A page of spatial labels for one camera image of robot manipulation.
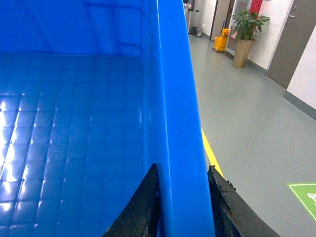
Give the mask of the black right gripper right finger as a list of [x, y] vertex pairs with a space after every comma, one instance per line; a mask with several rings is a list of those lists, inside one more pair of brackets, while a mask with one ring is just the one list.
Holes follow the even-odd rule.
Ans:
[[277, 237], [236, 192], [236, 188], [211, 165], [207, 172], [217, 237]]

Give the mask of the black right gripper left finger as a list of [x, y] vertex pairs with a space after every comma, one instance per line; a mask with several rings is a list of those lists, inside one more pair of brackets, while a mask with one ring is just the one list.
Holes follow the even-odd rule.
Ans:
[[154, 163], [104, 237], [156, 237], [158, 233], [158, 168]]

